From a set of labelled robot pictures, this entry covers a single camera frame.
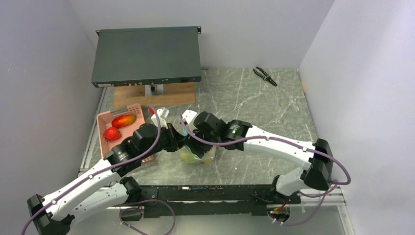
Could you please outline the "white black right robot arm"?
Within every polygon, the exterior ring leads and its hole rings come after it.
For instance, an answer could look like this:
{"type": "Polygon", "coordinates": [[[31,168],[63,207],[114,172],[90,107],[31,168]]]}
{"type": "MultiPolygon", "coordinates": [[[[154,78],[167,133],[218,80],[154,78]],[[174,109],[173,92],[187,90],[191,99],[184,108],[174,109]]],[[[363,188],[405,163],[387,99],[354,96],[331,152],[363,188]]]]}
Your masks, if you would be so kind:
{"type": "Polygon", "coordinates": [[[328,191],[332,185],[333,157],[325,140],[297,141],[260,129],[240,120],[225,123],[211,113],[186,110],[179,116],[187,132],[186,144],[191,152],[203,156],[213,146],[228,151],[248,151],[269,154],[288,161],[296,168],[273,179],[270,198],[282,203],[302,189],[328,191]]]}

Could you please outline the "light green cabbage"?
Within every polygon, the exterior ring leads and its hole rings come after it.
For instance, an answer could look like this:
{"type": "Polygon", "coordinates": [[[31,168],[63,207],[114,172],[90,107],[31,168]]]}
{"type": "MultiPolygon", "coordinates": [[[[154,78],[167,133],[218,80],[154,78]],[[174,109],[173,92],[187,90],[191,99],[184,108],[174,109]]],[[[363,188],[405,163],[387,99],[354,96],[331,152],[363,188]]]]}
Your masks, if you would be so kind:
{"type": "Polygon", "coordinates": [[[188,151],[186,148],[179,150],[179,158],[186,164],[199,164],[203,162],[201,158],[193,154],[191,151],[188,151]]]}

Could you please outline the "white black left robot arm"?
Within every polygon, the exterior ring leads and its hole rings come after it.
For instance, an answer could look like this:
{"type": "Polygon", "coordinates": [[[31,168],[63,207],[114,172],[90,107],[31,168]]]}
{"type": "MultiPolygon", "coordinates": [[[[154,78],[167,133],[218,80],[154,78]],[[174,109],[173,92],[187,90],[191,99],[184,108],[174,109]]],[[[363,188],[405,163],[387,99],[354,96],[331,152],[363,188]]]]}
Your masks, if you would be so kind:
{"type": "Polygon", "coordinates": [[[30,222],[41,235],[66,235],[72,226],[108,207],[137,204],[141,189],[127,173],[140,167],[143,158],[179,150],[185,140],[171,124],[141,125],[81,177],[54,193],[29,198],[30,222]]]}

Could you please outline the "clear zip top bag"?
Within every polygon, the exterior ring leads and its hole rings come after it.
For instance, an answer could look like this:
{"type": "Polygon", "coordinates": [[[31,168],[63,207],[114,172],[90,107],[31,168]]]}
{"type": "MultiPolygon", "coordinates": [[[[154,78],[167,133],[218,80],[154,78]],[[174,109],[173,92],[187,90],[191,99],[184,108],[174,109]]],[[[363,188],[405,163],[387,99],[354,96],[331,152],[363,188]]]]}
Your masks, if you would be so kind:
{"type": "Polygon", "coordinates": [[[207,145],[200,141],[195,140],[192,136],[188,134],[185,128],[183,128],[185,134],[185,145],[183,148],[186,148],[188,151],[191,151],[193,154],[197,155],[202,159],[202,163],[207,164],[213,162],[216,158],[216,146],[207,145]]]}

